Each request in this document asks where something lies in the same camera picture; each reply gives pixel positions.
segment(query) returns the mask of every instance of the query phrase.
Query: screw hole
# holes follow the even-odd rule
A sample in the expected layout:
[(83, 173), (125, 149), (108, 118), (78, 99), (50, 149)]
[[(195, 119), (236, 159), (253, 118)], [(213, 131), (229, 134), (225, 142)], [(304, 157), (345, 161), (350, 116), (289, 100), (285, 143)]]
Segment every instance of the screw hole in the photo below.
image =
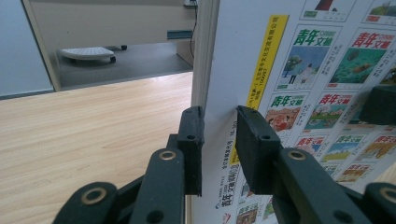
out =
[(152, 211), (147, 216), (148, 223), (160, 223), (163, 220), (163, 212)]
[(335, 216), (335, 218), (337, 218), (338, 221), (340, 221), (341, 223), (353, 223), (353, 218), (352, 216), (350, 216), (348, 213), (345, 213), (343, 211), (335, 211), (333, 213), (333, 215)]
[(379, 193), (384, 197), (386, 200), (396, 203), (396, 189), (391, 188), (382, 188), (379, 190)]
[(302, 152), (299, 152), (299, 151), (290, 151), (288, 153), (288, 156), (294, 160), (297, 160), (297, 161), (303, 161), (306, 159), (305, 154), (303, 154)]
[(176, 153), (173, 151), (163, 151), (160, 153), (160, 159), (163, 161), (170, 161), (176, 157)]
[(87, 205), (101, 202), (106, 197), (106, 190), (94, 188), (87, 190), (81, 197), (81, 202)]

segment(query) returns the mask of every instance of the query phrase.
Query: gray floor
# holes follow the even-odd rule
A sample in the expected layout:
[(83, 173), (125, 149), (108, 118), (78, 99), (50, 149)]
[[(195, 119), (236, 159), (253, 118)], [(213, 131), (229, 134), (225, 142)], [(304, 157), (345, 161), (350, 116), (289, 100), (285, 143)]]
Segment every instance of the gray floor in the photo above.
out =
[(59, 56), (62, 90), (166, 76), (192, 71), (192, 66), (176, 54), (175, 43), (131, 45), (127, 50), (109, 47), (117, 61), (77, 61)]

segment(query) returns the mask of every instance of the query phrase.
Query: illustration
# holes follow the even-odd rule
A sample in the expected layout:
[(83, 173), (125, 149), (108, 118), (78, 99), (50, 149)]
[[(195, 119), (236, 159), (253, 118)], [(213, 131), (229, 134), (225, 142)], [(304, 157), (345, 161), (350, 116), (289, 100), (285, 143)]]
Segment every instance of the illustration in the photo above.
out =
[(301, 20), (345, 21), (356, 0), (307, 0)]
[(380, 84), (396, 85), (396, 63), (389, 69)]
[(311, 89), (339, 31), (339, 27), (298, 26), (276, 89)]
[(268, 219), (275, 214), (274, 207), (272, 204), (273, 197), (268, 199), (267, 205), (265, 205), (264, 215), (262, 216), (262, 220)]
[(332, 174), (334, 174), (335, 170), (337, 169), (338, 165), (336, 164), (326, 164), (326, 165), (322, 165), (324, 171), (326, 171), (326, 173), (329, 176), (332, 176)]
[(289, 135), (307, 94), (298, 92), (273, 95), (265, 119), (279, 137)]
[(382, 130), (383, 132), (386, 132), (386, 133), (393, 133), (393, 132), (396, 132), (396, 126), (395, 125), (388, 125), (388, 126), (385, 126), (385, 128)]
[(309, 152), (311, 155), (315, 156), (324, 140), (324, 136), (300, 137), (297, 140), (297, 144), (295, 147)]
[(396, 1), (374, 1), (364, 22), (396, 25)]
[(370, 164), (352, 164), (346, 168), (335, 181), (355, 182), (370, 168), (370, 166)]
[(250, 187), (248, 186), (248, 183), (245, 180), (238, 203), (239, 204), (251, 203), (253, 201), (258, 201), (261, 198), (262, 198), (261, 195), (255, 195), (252, 191), (250, 191)]
[(393, 43), (394, 36), (392, 31), (360, 29), (334, 72), (328, 88), (361, 88)]
[(396, 136), (382, 135), (356, 158), (356, 161), (379, 161), (396, 148)]
[(343, 115), (352, 97), (352, 93), (325, 93), (322, 95), (305, 125), (304, 133), (326, 133), (329, 131)]
[(238, 215), (236, 217), (236, 224), (253, 224), (256, 222), (257, 209), (259, 205), (257, 203), (247, 205), (239, 208)]
[(371, 123), (368, 123), (368, 122), (365, 122), (365, 121), (362, 121), (359, 119), (362, 109), (363, 109), (363, 106), (361, 105), (359, 107), (358, 111), (356, 111), (356, 113), (350, 119), (349, 123), (344, 128), (343, 132), (359, 132), (359, 133), (366, 132), (366, 133), (368, 133), (375, 127), (374, 124), (371, 124)]
[(339, 135), (320, 162), (341, 163), (357, 148), (365, 135)]

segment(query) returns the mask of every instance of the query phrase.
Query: poster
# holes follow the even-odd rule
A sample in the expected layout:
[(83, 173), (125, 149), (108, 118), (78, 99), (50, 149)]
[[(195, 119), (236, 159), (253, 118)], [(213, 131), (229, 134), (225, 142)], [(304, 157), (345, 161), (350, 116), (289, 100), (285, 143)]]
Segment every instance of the poster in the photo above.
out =
[(396, 25), (396, 1), (374, 1), (367, 12), (364, 22)]
[(393, 30), (359, 29), (328, 84), (332, 89), (360, 89), (395, 39)]
[(306, 0), (302, 20), (345, 21), (356, 0)]
[[(221, 1), (205, 103), (203, 197), (193, 198), (193, 223), (277, 223), (272, 196), (249, 190), (233, 149), (238, 105), (259, 110), (283, 147), (309, 152), (357, 192), (396, 162), (396, 126), (359, 119), (374, 86), (396, 86), (393, 5)], [(280, 17), (287, 23), (276, 35)]]
[(276, 88), (312, 89), (340, 30), (333, 26), (298, 26)]

